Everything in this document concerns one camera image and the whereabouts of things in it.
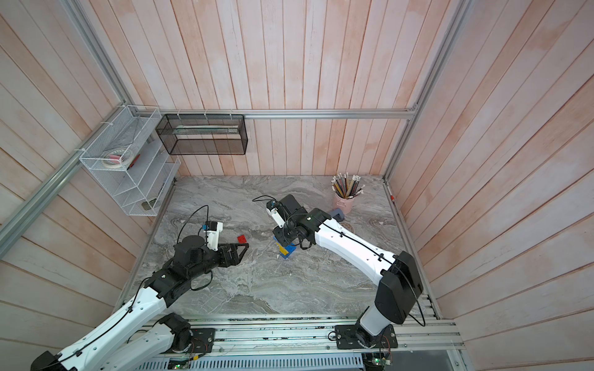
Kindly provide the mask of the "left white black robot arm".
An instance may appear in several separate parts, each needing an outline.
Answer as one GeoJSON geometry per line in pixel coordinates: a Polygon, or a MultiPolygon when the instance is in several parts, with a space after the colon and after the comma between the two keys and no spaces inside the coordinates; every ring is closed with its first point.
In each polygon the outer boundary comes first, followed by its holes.
{"type": "Polygon", "coordinates": [[[174,245],[173,258],[145,279],[132,299],[80,340],[57,354],[42,353],[31,370],[99,370],[110,356],[156,315],[191,290],[192,281],[217,267],[237,266],[249,244],[220,244],[212,250],[199,235],[174,245]]]}

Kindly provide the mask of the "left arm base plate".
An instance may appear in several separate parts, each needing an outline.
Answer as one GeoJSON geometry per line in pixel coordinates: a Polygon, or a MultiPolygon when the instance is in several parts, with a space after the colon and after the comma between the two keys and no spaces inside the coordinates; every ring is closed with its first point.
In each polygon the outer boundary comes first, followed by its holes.
{"type": "Polygon", "coordinates": [[[210,353],[216,329],[183,329],[174,333],[173,344],[167,352],[174,353],[210,353]]]}

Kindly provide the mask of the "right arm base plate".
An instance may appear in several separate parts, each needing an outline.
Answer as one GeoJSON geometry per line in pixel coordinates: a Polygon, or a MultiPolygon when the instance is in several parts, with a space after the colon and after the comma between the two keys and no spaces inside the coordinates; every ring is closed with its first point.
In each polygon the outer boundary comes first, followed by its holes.
{"type": "Polygon", "coordinates": [[[378,335],[370,335],[359,324],[334,327],[338,349],[397,349],[398,341],[393,325],[386,326],[378,335]]]}

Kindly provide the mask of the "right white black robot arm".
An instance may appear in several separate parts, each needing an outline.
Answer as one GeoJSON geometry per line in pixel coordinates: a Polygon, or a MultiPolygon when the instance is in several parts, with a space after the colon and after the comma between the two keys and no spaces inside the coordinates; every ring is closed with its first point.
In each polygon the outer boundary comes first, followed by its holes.
{"type": "Polygon", "coordinates": [[[294,196],[267,202],[269,216],[276,222],[275,239],[282,247],[293,241],[308,241],[345,259],[376,286],[374,304],[357,320],[355,333],[362,340],[379,337],[392,324],[401,325],[424,291],[419,269],[411,254],[395,254],[376,247],[345,229],[329,213],[306,210],[294,196]]]}

